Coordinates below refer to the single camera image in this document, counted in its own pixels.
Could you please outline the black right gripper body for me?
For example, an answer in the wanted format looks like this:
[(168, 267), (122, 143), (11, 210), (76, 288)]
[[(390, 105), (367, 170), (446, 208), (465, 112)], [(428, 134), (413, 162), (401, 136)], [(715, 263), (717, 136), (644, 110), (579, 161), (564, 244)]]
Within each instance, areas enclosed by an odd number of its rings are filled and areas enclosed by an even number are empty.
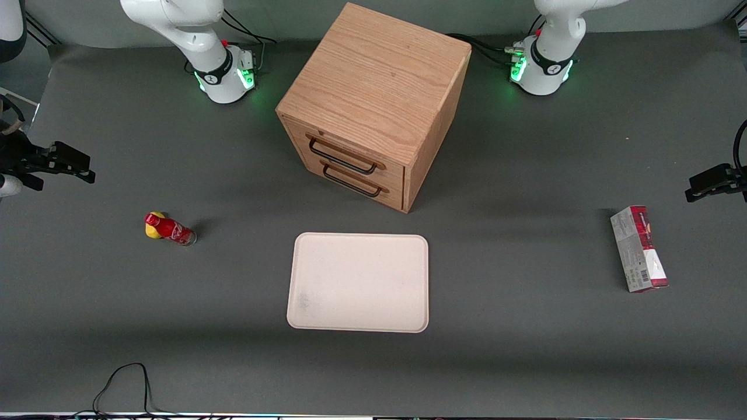
[(1, 135), (2, 192), (19, 192), (27, 188), (42, 191), (44, 181), (35, 176), (51, 169), (48, 151), (35, 146), (22, 131)]

